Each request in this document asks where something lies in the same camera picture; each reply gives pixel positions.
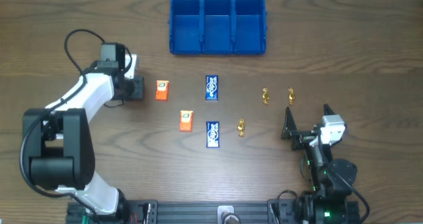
wooden tabletop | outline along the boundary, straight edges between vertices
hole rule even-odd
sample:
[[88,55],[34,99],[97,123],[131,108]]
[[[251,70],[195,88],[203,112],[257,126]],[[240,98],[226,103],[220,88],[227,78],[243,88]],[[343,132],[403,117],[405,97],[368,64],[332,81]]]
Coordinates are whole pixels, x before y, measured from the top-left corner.
[[[76,28],[139,56],[145,100],[101,108],[90,123],[96,171],[127,198],[265,201],[310,190],[299,173],[303,152],[280,140],[293,87],[299,129],[320,122],[324,103],[348,124],[332,153],[358,167],[354,187],[371,207],[366,223],[423,221],[422,0],[266,0],[266,7],[265,55],[190,57],[169,53],[169,0],[0,0],[3,223],[64,223],[69,200],[33,192],[18,151],[24,111],[77,81],[63,50]],[[89,34],[72,37],[69,49],[83,67],[99,59]],[[219,102],[204,101],[208,74],[219,75]],[[170,81],[168,102],[155,101],[156,80]],[[180,110],[194,111],[191,133],[178,130]],[[208,120],[220,121],[220,149],[206,149]]]

orange tic tac box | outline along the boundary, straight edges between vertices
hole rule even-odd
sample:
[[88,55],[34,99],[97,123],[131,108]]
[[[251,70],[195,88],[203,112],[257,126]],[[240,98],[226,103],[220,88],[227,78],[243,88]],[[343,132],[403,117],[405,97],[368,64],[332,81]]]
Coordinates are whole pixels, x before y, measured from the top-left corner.
[[180,111],[179,131],[192,131],[192,111]]
[[156,100],[167,101],[169,97],[169,81],[156,82]]

wooden table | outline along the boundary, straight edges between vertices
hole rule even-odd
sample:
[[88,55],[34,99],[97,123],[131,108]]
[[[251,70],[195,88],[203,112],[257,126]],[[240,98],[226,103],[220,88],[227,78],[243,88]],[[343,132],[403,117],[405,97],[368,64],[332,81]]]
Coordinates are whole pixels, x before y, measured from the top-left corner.
[[[367,223],[423,221],[422,0],[266,6],[265,55],[184,57],[169,53],[169,0],[0,0],[0,219],[64,222],[69,200],[42,197],[21,178],[21,119],[76,83],[63,40],[88,28],[127,45],[145,77],[143,102],[101,108],[90,124],[97,172],[128,198],[267,200],[310,190],[299,173],[303,153],[280,140],[293,87],[300,129],[320,121],[326,102],[347,122],[349,134],[332,152],[358,166]],[[83,67],[99,58],[95,37],[80,33],[69,43]],[[219,102],[204,101],[207,74],[219,75]],[[168,102],[154,100],[158,79],[170,81]],[[192,133],[179,132],[180,110],[194,111]],[[205,148],[207,120],[220,121],[220,149]]]

wood grain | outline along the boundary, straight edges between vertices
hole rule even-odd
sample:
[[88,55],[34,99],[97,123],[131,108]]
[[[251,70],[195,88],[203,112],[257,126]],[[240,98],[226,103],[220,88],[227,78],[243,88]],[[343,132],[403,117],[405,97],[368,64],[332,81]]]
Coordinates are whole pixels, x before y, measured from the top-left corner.
[[[358,166],[356,189],[367,199],[366,223],[422,222],[422,0],[266,0],[263,56],[173,56],[169,0],[0,0],[0,219],[64,223],[67,199],[35,194],[18,166],[22,115],[63,95],[77,80],[63,39],[88,28],[127,45],[139,59],[146,98],[90,123],[96,169],[131,199],[267,200],[281,190],[309,190],[302,152],[279,139],[288,105],[300,129],[323,104],[348,123],[335,157]],[[99,42],[69,42],[88,66]],[[219,102],[204,102],[204,76],[219,75]],[[168,102],[155,102],[155,81],[169,80]],[[263,106],[261,88],[270,105]],[[180,110],[194,111],[192,133],[178,131]],[[239,118],[246,137],[237,136]],[[219,120],[221,149],[205,148],[204,124]]]

blue tray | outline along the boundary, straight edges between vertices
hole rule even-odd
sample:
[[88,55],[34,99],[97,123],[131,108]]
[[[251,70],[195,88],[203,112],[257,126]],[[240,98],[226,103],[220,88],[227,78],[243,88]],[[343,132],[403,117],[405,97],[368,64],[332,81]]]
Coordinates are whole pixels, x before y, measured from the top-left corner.
[[171,0],[169,48],[178,55],[266,51],[265,0]]

